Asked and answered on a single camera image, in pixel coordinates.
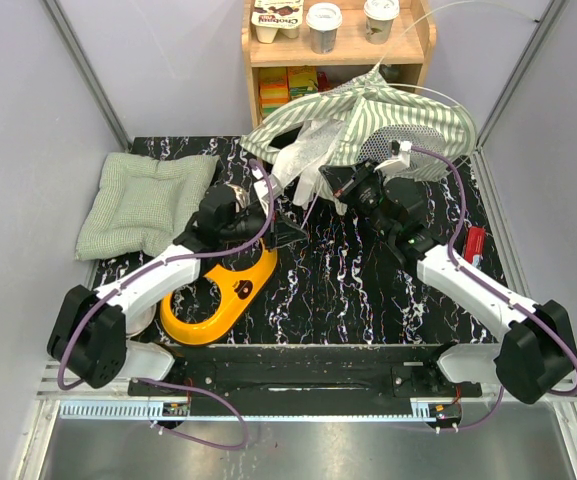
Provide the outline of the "green striped pet tent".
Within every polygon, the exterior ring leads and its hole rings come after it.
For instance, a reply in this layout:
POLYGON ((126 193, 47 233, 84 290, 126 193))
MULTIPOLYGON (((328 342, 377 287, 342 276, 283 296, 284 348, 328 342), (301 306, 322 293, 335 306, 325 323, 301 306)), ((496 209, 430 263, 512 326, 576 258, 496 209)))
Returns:
POLYGON ((241 146, 271 164, 280 187, 294 183, 292 202, 306 208, 314 197, 334 198, 319 171, 322 166, 387 161, 392 141, 408 141, 424 151, 412 152, 406 167, 388 175, 438 182, 448 172, 432 155, 449 160, 468 156, 476 139, 474 120, 464 107, 397 89, 372 70, 280 107, 243 136, 241 146))

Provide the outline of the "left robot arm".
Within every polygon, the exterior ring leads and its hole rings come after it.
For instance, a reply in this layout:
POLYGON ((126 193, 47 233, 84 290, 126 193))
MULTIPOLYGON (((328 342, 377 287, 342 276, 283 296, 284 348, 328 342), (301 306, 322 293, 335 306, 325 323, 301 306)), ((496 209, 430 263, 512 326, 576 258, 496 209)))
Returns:
POLYGON ((173 354, 155 343, 135 341, 164 312, 171 294, 200 278, 220 289, 220 304, 208 319, 189 324, 162 320, 167 335, 201 346, 223 337, 265 286, 280 248, 306 239, 306 231, 264 199, 242 188, 210 188, 184 231, 160 255, 96 289, 78 285, 64 297, 47 352, 59 363, 57 384, 70 390, 85 383, 98 389, 117 378, 149 378, 163 395, 184 386, 185 372, 173 354))

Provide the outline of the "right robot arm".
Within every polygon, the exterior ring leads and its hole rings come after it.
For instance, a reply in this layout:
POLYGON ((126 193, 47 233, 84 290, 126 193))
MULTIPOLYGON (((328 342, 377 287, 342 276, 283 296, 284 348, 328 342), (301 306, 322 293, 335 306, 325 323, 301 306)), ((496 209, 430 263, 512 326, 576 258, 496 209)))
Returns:
POLYGON ((539 304, 513 292, 438 240, 420 220, 422 199, 413 181, 385 181, 373 161, 320 172, 334 198, 369 221, 398 268, 450 298, 496 340, 440 348, 422 373, 430 393, 444 396, 458 383, 487 383, 534 404, 575 370, 567 310, 554 300, 539 304))

